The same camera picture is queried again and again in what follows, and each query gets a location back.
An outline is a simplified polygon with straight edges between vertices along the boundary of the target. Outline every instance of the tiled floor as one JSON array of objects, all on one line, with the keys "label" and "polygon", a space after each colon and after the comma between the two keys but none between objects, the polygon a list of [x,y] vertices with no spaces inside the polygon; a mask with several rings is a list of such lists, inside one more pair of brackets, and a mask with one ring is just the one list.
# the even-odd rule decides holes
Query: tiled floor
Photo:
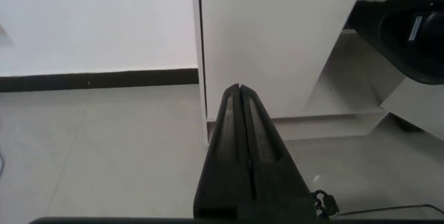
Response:
[{"label": "tiled floor", "polygon": [[[0,94],[0,223],[192,217],[206,155],[198,85]],[[343,212],[444,208],[444,142],[384,121],[368,137],[286,143]]]}]

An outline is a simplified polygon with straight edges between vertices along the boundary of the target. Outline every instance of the white furniture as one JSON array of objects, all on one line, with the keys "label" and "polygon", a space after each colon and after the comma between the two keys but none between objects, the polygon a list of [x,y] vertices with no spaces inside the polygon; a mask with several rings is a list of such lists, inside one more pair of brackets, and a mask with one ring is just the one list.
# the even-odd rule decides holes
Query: white furniture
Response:
[{"label": "white furniture", "polygon": [[377,88],[367,76],[380,68],[364,72],[374,50],[355,47],[357,34],[343,30],[355,1],[201,0],[206,137],[235,83],[258,93],[283,140],[368,134],[396,104],[379,91],[399,81]]}]

